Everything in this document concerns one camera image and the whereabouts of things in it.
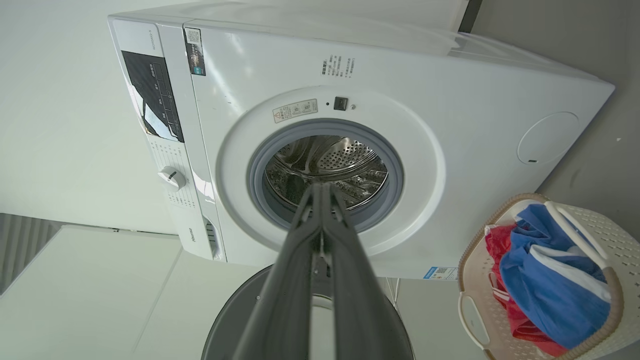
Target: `brand logo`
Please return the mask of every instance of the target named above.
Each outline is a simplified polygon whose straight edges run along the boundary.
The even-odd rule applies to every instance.
[[[149,38],[151,39],[151,46],[156,50],[156,42],[154,41],[154,35],[151,33],[151,30],[149,30]]]

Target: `red cloth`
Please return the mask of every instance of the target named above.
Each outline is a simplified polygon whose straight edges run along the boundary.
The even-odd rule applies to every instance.
[[[500,260],[503,255],[511,248],[511,230],[516,225],[498,226],[489,230],[489,233],[484,237],[486,242],[486,249],[489,255],[493,258],[494,264],[492,272],[496,276],[496,284],[494,288],[499,291],[507,292],[502,282],[502,276],[500,274]],[[558,345],[555,341],[551,340],[544,332],[535,326],[529,318],[524,315],[522,310],[513,301],[511,297],[509,300],[498,296],[495,292],[493,297],[498,300],[507,311],[507,318],[509,319],[509,325],[511,326],[511,335],[516,339],[531,341],[536,346],[552,356],[561,356],[567,349]]]

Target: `dial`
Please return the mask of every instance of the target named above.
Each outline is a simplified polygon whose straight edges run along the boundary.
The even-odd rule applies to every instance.
[[[187,181],[184,179],[178,170],[172,167],[165,167],[158,172],[158,176],[162,179],[164,187],[170,192],[177,192],[180,190]]]

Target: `blue cloth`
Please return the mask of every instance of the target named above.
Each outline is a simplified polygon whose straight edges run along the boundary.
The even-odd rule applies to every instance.
[[[556,343],[573,348],[609,315],[604,275],[544,205],[532,204],[518,216],[511,249],[500,261],[504,285],[533,324]]]

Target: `washing machine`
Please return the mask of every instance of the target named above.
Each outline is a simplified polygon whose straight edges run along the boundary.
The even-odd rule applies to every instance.
[[[605,81],[466,33],[241,3],[108,22],[188,252],[272,264],[313,181],[344,193],[378,276],[453,274],[480,225],[533,192]]]

